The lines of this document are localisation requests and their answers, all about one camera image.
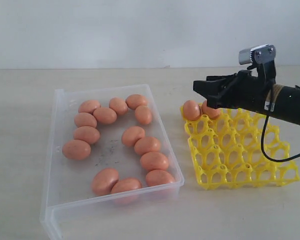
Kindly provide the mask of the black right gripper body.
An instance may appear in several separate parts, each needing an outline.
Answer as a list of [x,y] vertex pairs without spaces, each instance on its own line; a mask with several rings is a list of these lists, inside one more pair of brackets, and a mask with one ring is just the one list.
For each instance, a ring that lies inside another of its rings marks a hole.
[[273,85],[275,79],[250,70],[231,75],[211,75],[195,80],[193,91],[204,97],[212,109],[244,109],[255,113],[272,112],[275,108]]

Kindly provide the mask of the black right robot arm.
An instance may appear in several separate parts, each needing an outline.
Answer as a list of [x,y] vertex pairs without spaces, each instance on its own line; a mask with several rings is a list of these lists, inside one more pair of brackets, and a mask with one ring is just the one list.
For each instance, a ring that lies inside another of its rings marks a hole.
[[244,109],[300,126],[300,88],[273,83],[253,76],[250,70],[240,70],[195,80],[193,91],[213,109]]

